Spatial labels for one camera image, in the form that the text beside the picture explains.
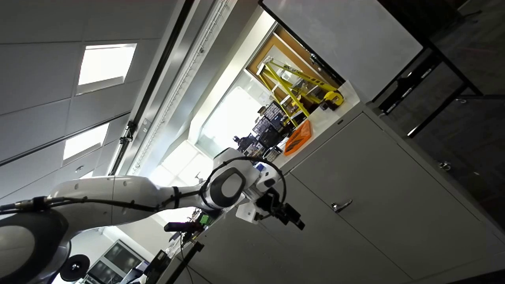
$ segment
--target gray cabinet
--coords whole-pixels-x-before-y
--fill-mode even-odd
[[[285,226],[274,218],[261,223],[300,262],[312,283],[394,284],[411,280],[296,178],[287,175],[286,182],[286,201],[301,214],[305,229],[300,231],[291,223]]]
[[[353,199],[339,216],[414,279],[504,250],[497,237],[365,114],[291,173],[327,205]]]

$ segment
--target floor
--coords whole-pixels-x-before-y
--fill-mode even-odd
[[[484,94],[499,100],[453,101],[414,140],[505,228],[505,0],[470,0],[466,15],[431,39]],[[389,117],[407,134],[463,81],[440,64]],[[469,89],[464,94],[473,94]]]

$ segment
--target robotic arm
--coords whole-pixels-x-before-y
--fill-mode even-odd
[[[139,176],[104,176],[63,182],[48,197],[0,206],[0,284],[45,284],[64,265],[75,279],[86,274],[88,263],[71,263],[70,240],[80,232],[147,218],[181,207],[220,210],[241,195],[249,199],[237,216],[252,223],[274,216],[284,224],[305,226],[300,215],[273,189],[282,173],[273,164],[260,172],[239,151],[228,148],[214,159],[207,181],[189,187],[159,187]]]

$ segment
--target cabinet handle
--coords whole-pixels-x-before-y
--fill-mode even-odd
[[[349,201],[347,201],[346,203],[344,203],[342,205],[338,205],[336,203],[332,203],[331,204],[331,209],[333,209],[333,211],[335,211],[335,213],[339,213],[340,211],[342,211],[345,208],[347,208],[347,206],[351,205],[351,203],[352,203],[352,199],[349,199]]]

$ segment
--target cabinet door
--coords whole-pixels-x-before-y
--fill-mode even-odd
[[[275,218],[261,223],[287,247],[291,258],[300,262],[304,274],[311,275],[311,283],[395,284],[411,280],[296,178],[288,175],[286,183],[286,201],[301,214],[305,229],[300,231]]]
[[[361,114],[293,171],[414,279],[504,250],[503,244]]]

